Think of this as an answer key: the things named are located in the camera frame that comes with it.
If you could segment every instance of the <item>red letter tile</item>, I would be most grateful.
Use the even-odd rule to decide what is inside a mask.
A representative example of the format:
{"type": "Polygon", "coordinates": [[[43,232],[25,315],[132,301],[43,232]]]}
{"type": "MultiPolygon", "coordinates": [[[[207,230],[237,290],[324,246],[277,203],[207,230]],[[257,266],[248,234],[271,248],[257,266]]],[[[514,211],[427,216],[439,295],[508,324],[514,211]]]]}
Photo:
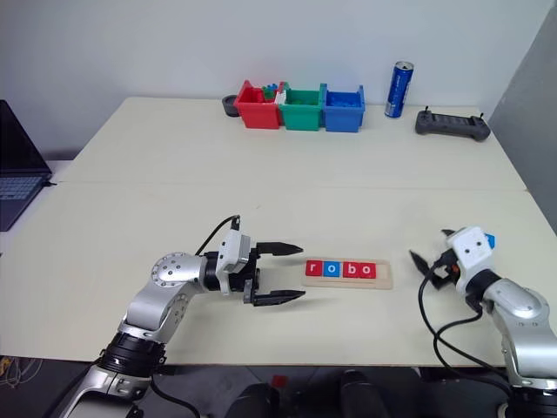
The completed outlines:
{"type": "Polygon", "coordinates": [[[375,263],[359,263],[359,277],[361,279],[375,279],[375,263]]]}
{"type": "Polygon", "coordinates": [[[342,277],[359,277],[361,266],[353,261],[342,263],[342,277]]]}
{"type": "Polygon", "coordinates": [[[305,262],[306,276],[320,276],[323,274],[323,261],[308,260],[305,262]]]}

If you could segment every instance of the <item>blue bin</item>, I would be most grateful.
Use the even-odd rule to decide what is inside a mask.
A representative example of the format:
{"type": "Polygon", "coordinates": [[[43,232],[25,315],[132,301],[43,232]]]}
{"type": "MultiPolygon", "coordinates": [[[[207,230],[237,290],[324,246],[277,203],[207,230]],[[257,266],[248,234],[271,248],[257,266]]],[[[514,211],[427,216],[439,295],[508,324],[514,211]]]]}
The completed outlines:
{"type": "Polygon", "coordinates": [[[355,93],[328,91],[327,84],[320,87],[325,129],[329,132],[357,132],[362,126],[366,102],[364,86],[355,93]]]}

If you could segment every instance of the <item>blue soda can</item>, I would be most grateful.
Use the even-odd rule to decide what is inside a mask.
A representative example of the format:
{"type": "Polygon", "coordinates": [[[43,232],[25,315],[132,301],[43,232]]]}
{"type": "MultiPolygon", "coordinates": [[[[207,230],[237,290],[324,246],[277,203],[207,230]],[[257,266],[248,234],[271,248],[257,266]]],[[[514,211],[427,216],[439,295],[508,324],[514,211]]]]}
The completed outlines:
{"type": "Polygon", "coordinates": [[[391,90],[385,107],[385,115],[389,118],[400,117],[413,72],[414,64],[407,61],[399,61],[394,65],[391,90]]]}

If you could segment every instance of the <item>black controller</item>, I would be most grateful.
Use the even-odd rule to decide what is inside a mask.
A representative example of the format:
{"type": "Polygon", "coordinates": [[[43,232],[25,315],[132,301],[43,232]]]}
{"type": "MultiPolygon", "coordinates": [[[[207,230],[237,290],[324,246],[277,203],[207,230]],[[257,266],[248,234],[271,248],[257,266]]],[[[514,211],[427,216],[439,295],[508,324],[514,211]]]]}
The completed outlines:
{"type": "Polygon", "coordinates": [[[439,113],[431,113],[426,107],[424,111],[418,113],[415,130],[417,133],[422,134],[440,133],[471,137],[480,142],[491,133],[486,122],[481,118],[482,115],[483,113],[479,117],[471,116],[470,118],[441,115],[439,113]]]}

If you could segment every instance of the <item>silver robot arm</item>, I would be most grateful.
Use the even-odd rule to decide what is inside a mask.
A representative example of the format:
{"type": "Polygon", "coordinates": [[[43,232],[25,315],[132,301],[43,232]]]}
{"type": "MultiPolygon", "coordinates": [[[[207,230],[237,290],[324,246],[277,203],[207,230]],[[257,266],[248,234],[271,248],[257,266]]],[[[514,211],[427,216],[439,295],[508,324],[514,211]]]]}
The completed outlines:
{"type": "Polygon", "coordinates": [[[244,302],[276,305],[297,299],[300,291],[274,291],[256,295],[261,253],[289,255],[302,249],[284,243],[259,243],[239,232],[239,217],[232,220],[218,252],[204,255],[170,253],[151,269],[147,284],[133,298],[117,334],[90,367],[61,418],[131,418],[142,416],[134,401],[151,384],[154,371],[164,363],[164,348],[184,318],[196,294],[220,290],[247,290],[244,302]]]}
{"type": "Polygon", "coordinates": [[[493,272],[492,249],[477,226],[449,235],[447,244],[460,270],[457,291],[472,304],[481,303],[501,332],[509,383],[556,390],[557,337],[549,325],[547,300],[493,272]]]}

